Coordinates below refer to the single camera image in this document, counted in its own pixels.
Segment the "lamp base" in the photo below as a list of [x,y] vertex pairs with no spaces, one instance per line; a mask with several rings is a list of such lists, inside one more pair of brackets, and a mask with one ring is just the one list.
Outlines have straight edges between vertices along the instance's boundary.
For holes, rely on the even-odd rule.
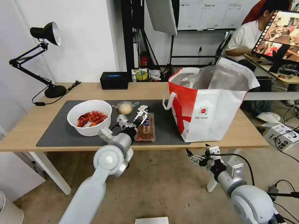
[[64,96],[67,90],[64,86],[49,86],[45,91],[47,98],[58,98]]

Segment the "gray desk mat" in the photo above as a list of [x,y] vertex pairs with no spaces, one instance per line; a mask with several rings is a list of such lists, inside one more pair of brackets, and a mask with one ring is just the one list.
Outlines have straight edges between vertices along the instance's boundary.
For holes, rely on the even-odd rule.
[[[124,100],[106,100],[110,105],[117,105]],[[38,147],[84,147],[84,146],[104,146],[107,143],[99,136],[87,137],[79,134],[72,127],[66,117],[68,112],[77,104],[84,100],[69,100],[62,106],[48,129],[45,131],[36,146]],[[149,106],[150,112],[154,113],[156,140],[154,142],[134,142],[133,145],[188,145],[178,132],[171,110],[165,110],[162,100],[131,100],[132,103],[139,102],[139,105]],[[138,106],[134,107],[131,114],[127,116],[130,122],[136,116]],[[116,124],[118,110],[112,108],[110,128]],[[120,128],[114,128],[116,135]]]

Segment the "white trash can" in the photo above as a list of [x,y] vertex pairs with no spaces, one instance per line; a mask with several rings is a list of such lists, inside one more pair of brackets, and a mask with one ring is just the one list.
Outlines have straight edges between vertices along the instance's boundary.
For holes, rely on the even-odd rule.
[[0,191],[0,224],[22,224],[24,212]]

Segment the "food label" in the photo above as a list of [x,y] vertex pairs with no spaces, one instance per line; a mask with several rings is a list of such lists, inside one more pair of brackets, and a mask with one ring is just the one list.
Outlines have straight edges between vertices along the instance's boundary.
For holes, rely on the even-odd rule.
[[150,119],[147,118],[143,123],[143,133],[148,134],[150,132]]

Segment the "wooden table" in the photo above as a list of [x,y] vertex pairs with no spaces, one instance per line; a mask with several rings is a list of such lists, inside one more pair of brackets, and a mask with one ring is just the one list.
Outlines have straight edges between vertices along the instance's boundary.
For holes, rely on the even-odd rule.
[[[278,77],[279,74],[269,72],[271,65],[262,65],[261,61],[266,61],[265,58],[254,58],[249,55],[244,55],[244,57],[256,66],[254,71],[255,76],[267,76],[272,78],[272,80],[279,80],[284,84],[299,84],[299,77],[292,77],[292,79],[284,79]],[[246,95],[245,100],[296,100],[299,98],[298,92],[249,92]]]
[[279,74],[277,74],[277,73],[269,72],[271,65],[260,64],[260,62],[262,62],[262,61],[267,61],[267,59],[265,59],[265,58],[254,58],[247,54],[245,54],[244,57],[247,60],[249,60],[252,64],[254,64],[255,66],[262,69],[264,72],[268,73],[270,77],[272,77],[276,80],[282,81],[287,84],[299,84],[299,77],[292,77],[291,79],[285,79],[285,78],[278,77]]
[[[58,83],[66,87],[71,83]],[[99,147],[37,147],[36,144],[46,131],[54,117],[67,100],[159,100],[162,99],[166,83],[129,83],[128,90],[102,90],[100,83],[81,83],[69,94],[54,104],[44,107],[35,106],[19,124],[0,142],[0,152],[28,151],[43,167],[55,183],[69,194],[71,188],[55,169],[43,152],[47,151],[96,151]],[[53,99],[42,98],[41,101],[52,102]],[[236,113],[228,132],[219,142],[207,142],[230,152],[240,149],[266,148],[268,143],[256,130],[241,110]],[[180,150],[188,148],[204,149],[205,142],[190,145],[150,145],[132,146],[133,150]]]

